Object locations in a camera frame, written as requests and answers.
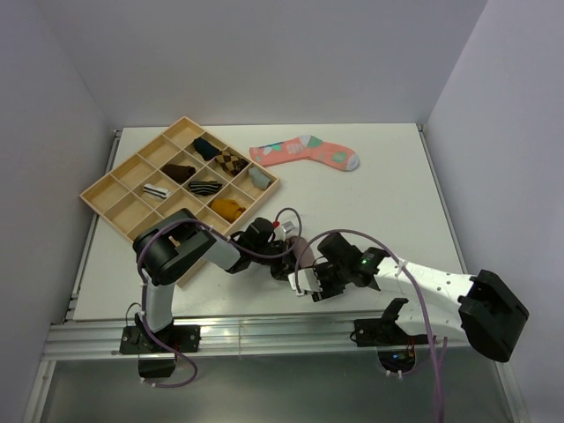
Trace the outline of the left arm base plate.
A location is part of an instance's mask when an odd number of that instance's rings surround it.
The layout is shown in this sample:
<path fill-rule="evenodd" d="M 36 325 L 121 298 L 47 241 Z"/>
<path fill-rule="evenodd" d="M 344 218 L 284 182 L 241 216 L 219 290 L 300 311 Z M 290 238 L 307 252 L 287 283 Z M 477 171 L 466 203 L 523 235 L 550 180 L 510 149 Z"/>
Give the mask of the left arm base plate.
<path fill-rule="evenodd" d="M 196 353 L 200 341 L 198 325 L 169 325 L 155 333 L 163 344 L 181 353 Z M 122 331 L 119 353 L 123 355 L 167 353 L 167 349 L 156 344 L 145 333 L 143 326 L 127 326 Z"/>

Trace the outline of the aluminium frame rail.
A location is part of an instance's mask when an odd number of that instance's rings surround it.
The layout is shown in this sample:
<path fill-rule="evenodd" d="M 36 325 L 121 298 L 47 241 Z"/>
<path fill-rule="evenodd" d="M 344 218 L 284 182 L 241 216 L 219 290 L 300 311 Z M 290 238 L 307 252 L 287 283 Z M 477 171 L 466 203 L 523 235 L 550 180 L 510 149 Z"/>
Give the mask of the aluminium frame rail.
<path fill-rule="evenodd" d="M 198 350 L 188 356 L 252 356 L 292 353 L 344 353 L 358 348 L 349 338 L 353 322 L 375 314 L 270 315 L 249 318 L 179 319 L 178 325 L 198 325 Z M 125 321 L 76 322 L 53 325 L 42 361 L 123 359 L 119 353 Z"/>

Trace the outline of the grey rolled sock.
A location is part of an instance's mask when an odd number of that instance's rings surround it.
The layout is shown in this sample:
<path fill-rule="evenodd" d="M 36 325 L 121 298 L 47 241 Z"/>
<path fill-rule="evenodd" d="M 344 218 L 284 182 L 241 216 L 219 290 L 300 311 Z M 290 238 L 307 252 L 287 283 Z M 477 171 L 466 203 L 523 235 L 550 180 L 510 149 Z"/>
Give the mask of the grey rolled sock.
<path fill-rule="evenodd" d="M 264 174 L 259 168 L 251 167 L 249 169 L 249 178 L 253 186 L 260 190 L 267 190 L 272 184 L 269 176 Z"/>

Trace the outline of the pink patterned sock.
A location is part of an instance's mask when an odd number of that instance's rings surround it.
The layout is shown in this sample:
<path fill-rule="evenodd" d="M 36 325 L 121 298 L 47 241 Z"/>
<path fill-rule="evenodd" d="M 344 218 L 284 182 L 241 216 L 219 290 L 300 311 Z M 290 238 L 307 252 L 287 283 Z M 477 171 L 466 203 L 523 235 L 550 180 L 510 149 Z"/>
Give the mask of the pink patterned sock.
<path fill-rule="evenodd" d="M 349 147 L 303 135 L 270 145 L 251 147 L 250 158 L 263 167 L 311 160 L 340 171 L 352 172 L 360 166 L 358 154 Z"/>

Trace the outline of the brown argyle rolled sock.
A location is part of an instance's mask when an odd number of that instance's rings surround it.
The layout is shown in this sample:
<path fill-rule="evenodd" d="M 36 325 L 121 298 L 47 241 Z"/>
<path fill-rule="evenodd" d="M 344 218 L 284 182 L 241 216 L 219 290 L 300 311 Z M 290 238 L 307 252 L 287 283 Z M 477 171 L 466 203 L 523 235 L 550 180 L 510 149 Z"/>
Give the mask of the brown argyle rolled sock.
<path fill-rule="evenodd" d="M 220 152 L 214 160 L 223 171 L 231 176 L 237 176 L 249 164 L 247 160 L 228 150 Z"/>

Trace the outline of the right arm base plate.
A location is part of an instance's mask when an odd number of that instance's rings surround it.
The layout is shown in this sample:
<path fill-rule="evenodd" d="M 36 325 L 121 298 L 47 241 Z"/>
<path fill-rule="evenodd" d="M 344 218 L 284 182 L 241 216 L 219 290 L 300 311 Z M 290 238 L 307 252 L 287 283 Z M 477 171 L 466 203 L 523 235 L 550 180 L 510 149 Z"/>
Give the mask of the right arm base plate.
<path fill-rule="evenodd" d="M 426 335 L 408 335 L 395 323 L 385 322 L 380 318 L 354 320 L 350 339 L 358 347 L 428 344 Z"/>

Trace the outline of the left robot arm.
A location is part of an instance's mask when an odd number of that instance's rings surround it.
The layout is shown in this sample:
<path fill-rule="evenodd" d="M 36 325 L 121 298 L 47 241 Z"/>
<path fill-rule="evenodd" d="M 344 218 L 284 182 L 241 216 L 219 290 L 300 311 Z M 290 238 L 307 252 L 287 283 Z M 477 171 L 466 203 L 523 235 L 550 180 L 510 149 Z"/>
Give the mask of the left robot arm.
<path fill-rule="evenodd" d="M 224 235 L 182 208 L 144 230 L 133 242 L 142 279 L 141 309 L 136 314 L 139 343 L 151 352 L 176 346 L 174 287 L 201 260 L 229 274 L 259 263 L 270 267 L 274 278 L 287 276 L 299 262 L 294 228 L 291 222 L 257 218 L 245 230 Z"/>

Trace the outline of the wooden divided tray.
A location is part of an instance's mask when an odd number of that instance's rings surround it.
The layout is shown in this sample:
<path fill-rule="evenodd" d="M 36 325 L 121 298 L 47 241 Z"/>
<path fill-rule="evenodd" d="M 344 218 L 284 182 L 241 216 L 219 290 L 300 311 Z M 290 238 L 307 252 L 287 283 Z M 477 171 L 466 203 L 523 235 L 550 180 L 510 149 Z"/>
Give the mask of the wooden divided tray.
<path fill-rule="evenodd" d="M 244 158 L 249 164 L 237 176 L 227 174 L 214 159 L 204 161 L 194 150 L 193 141 L 198 137 L 221 151 L 228 150 Z M 174 212 L 186 208 L 204 223 L 230 235 L 242 229 L 280 187 L 279 178 L 263 169 L 272 184 L 267 190 L 255 188 L 249 169 L 259 168 L 259 164 L 248 158 L 241 147 L 225 142 L 187 117 L 169 127 L 119 130 L 111 159 L 106 174 L 80 196 L 99 217 L 95 230 L 89 235 L 88 255 L 80 279 L 84 288 L 108 291 L 128 285 L 137 275 L 132 242 L 144 230 Z M 193 166 L 197 171 L 184 184 L 178 184 L 161 171 L 168 163 Z M 218 181 L 224 186 L 213 196 L 201 197 L 189 192 L 191 181 Z M 142 191 L 146 183 L 169 189 L 170 196 L 166 200 L 148 196 Z M 246 211 L 234 223 L 229 223 L 210 207 L 217 198 L 236 200 Z"/>

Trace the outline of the black white striped rolled sock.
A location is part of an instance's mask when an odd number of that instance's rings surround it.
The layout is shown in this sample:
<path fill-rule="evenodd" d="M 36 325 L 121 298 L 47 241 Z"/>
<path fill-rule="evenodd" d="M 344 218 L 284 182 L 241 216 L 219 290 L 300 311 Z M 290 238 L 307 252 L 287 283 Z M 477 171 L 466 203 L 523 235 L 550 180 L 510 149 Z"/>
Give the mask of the black white striped rolled sock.
<path fill-rule="evenodd" d="M 224 184 L 218 181 L 191 181 L 188 183 L 189 192 L 201 197 L 213 196 L 221 191 Z"/>

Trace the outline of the white sock with black stripes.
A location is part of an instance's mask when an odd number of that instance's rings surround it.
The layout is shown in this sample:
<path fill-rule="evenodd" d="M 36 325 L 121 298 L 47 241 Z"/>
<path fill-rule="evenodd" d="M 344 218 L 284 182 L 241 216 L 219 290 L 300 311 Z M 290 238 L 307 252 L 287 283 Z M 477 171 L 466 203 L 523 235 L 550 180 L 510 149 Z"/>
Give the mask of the white sock with black stripes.
<path fill-rule="evenodd" d="M 159 200 L 166 200 L 170 196 L 170 190 L 146 183 L 142 186 L 142 191 L 150 197 Z"/>

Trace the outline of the dark brown rolled sock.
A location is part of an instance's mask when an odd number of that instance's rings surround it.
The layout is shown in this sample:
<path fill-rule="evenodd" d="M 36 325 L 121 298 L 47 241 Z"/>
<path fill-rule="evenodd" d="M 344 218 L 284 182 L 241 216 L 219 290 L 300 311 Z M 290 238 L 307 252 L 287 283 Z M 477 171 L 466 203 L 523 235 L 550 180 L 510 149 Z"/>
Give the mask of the dark brown rolled sock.
<path fill-rule="evenodd" d="M 174 182 L 184 184 L 196 173 L 197 169 L 189 165 L 168 163 L 161 168 L 161 171 Z"/>

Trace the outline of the mustard yellow rolled sock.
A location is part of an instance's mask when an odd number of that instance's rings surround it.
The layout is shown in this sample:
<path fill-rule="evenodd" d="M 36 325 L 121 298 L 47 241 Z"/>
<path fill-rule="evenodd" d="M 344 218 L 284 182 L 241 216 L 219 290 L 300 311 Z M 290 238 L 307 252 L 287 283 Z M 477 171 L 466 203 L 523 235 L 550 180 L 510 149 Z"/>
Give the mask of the mustard yellow rolled sock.
<path fill-rule="evenodd" d="M 217 198 L 211 202 L 210 207 L 229 223 L 234 223 L 246 211 L 244 206 L 229 198 Z"/>

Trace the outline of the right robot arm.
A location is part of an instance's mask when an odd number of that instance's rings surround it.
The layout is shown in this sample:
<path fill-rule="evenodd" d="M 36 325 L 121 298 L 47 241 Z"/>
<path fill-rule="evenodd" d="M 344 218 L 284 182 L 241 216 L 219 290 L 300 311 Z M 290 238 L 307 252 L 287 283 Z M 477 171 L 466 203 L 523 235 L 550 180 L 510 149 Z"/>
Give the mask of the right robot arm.
<path fill-rule="evenodd" d="M 436 270 L 394 256 L 387 249 L 360 250 L 341 233 L 317 247 L 320 264 L 299 271 L 298 287 L 324 301 L 353 284 L 389 294 L 378 321 L 382 343 L 397 345 L 427 333 L 469 343 L 490 360 L 509 361 L 530 316 L 494 272 L 476 275 Z"/>

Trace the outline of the dark teal rolled sock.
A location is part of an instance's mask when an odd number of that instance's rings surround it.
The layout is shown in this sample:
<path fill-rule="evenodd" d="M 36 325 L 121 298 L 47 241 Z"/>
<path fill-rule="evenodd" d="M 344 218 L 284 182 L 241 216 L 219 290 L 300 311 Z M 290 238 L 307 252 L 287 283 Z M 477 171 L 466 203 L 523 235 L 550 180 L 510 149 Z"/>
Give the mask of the dark teal rolled sock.
<path fill-rule="evenodd" d="M 200 154 L 204 161 L 213 160 L 221 154 L 221 150 L 209 141 L 198 137 L 193 141 L 194 150 Z"/>

